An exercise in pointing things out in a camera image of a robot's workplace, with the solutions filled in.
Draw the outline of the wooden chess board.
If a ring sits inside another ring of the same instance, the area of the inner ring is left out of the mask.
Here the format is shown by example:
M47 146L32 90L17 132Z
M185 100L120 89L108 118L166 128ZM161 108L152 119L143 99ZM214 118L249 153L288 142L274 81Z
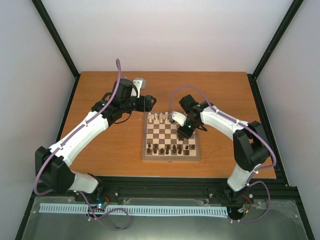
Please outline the wooden chess board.
M190 161L201 160L198 131L189 139L180 140L178 123L169 121L169 113L151 111L144 114L141 158L145 161Z

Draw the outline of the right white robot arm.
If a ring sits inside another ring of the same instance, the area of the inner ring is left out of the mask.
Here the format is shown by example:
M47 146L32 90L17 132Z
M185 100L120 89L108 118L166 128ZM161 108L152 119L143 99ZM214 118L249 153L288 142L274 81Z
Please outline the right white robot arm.
M274 153L269 146L263 126L257 122L239 120L218 109L209 101L198 103L189 94L179 101L184 113L172 111L171 119L179 124L177 136L189 139L196 129L212 127L226 135L233 143L235 168L227 179L233 192L249 185L250 179Z

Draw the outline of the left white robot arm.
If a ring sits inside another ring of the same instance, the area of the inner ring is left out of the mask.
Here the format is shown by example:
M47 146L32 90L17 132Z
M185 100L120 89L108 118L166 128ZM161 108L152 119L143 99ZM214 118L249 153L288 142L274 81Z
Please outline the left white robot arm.
M78 154L100 133L118 124L123 114L133 111L150 112L156 103L151 95L141 95L146 81L143 78L121 78L96 102L84 120L64 138L49 148L39 147L35 152L36 181L41 181L49 192L85 192L92 201L103 198L104 188L89 173L72 171L70 166Z

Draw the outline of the white chess pieces row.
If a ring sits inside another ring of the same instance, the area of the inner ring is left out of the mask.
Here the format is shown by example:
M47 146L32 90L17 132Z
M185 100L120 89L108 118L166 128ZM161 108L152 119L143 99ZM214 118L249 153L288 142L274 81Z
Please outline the white chess pieces row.
M147 114L149 124L170 124L170 114L168 111L152 111Z

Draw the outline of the dark chess piece cluster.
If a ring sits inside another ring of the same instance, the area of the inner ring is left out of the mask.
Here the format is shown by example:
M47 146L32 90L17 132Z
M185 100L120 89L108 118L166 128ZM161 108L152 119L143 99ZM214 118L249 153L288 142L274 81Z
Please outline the dark chess piece cluster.
M148 143L143 153L146 156L196 157L200 151L195 143Z

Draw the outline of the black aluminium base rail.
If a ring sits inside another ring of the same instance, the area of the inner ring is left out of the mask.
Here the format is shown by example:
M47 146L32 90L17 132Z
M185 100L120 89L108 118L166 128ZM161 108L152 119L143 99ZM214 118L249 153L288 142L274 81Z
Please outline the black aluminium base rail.
M174 177L112 177L100 176L102 196L111 203L124 204L125 200L138 199L194 199L206 200L212 205L240 206L252 195L251 202L284 200L301 204L297 187L287 185L282 179L252 179L255 185L233 195L228 200L225 178L174 178Z

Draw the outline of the left black frame post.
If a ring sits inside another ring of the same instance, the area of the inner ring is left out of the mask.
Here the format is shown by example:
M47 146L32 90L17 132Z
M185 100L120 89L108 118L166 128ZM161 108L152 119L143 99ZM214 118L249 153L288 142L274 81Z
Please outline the left black frame post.
M46 29L48 30L52 40L54 41L55 45L57 46L59 52L61 53L65 63L67 64L72 76L75 79L78 79L80 77L80 73L77 70L76 65L74 64L74 61L72 60L55 24L53 23L45 5L41 0L31 0L33 3L37 13L39 14L42 22L44 23Z

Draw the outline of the black frame post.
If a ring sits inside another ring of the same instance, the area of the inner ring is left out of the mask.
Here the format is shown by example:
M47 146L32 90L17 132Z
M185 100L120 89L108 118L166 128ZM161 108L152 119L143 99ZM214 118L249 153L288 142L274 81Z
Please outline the black frame post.
M304 0L293 0L290 4L288 10L286 11L284 17L282 18L279 26L277 27L273 37L271 38L267 48L265 49L263 55L261 56L257 66L255 67L252 77L256 81L261 74L262 70L266 66L268 60L270 59L272 53L276 49L278 43L282 39L292 20L294 19L296 13L300 9Z
M76 65L74 64L74 61L72 60L55 24L53 23L45 5L41 0L31 0L33 3L37 13L39 14L42 22L44 23L46 29L48 30L52 40L54 41L55 45L57 46L59 52L61 53L65 63L67 64L72 76L75 79L78 79L80 77L80 73L77 70Z

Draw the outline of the right black frame post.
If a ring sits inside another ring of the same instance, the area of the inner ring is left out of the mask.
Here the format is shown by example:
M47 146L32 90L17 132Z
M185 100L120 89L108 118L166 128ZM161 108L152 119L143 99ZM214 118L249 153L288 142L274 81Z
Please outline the right black frame post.
M261 74L262 70L266 66L268 60L270 59L272 53L276 49L278 43L282 39L292 20L294 19L296 13L300 9L304 0L293 0L290 4L288 10L286 11L284 17L282 18L279 26L277 27L273 37L271 38L267 48L265 49L263 55L261 56L257 66L255 67L252 77L256 81Z

